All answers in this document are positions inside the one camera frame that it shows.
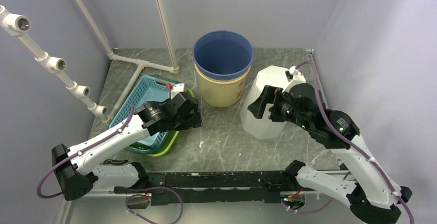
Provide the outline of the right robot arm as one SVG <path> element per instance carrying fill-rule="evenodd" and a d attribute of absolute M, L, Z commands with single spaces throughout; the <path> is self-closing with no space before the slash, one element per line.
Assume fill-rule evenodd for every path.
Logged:
<path fill-rule="evenodd" d="M 319 191 L 346 205 L 364 223 L 396 223 L 399 205 L 406 205 L 412 191 L 394 183 L 365 144 L 359 128 L 346 113 L 327 109 L 318 88 L 300 83 L 288 91 L 266 85 L 248 105 L 254 118 L 267 116 L 273 122 L 291 122 L 334 153 L 354 180 L 339 179 L 293 161 L 284 171 L 284 184 Z"/>

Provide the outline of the white octagonal bin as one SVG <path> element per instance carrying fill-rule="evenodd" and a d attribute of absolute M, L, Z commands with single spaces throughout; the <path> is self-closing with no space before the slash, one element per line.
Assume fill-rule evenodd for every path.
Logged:
<path fill-rule="evenodd" d="M 270 115 L 268 109 L 272 104 L 266 105 L 264 115 L 261 119 L 254 118 L 247 107 L 259 97 L 265 85 L 279 87 L 284 90 L 289 82 L 285 75 L 286 70 L 288 70 L 288 68 L 273 65 L 260 70 L 244 100 L 243 107 L 240 111 L 243 129 L 259 140 L 278 137 L 283 131 L 285 123 L 273 122 L 268 118 Z"/>

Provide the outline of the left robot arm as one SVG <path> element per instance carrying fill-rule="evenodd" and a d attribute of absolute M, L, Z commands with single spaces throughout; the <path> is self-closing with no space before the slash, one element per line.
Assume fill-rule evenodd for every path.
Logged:
<path fill-rule="evenodd" d="M 119 166 L 102 162 L 156 133 L 201 126 L 198 100 L 188 92 L 177 93 L 162 102 L 147 101 L 136 109 L 131 107 L 126 119 L 96 137 L 71 147 L 60 144 L 52 149 L 60 194 L 72 201 L 94 187 L 122 187 L 141 193 L 149 186 L 149 177 L 141 163 Z"/>

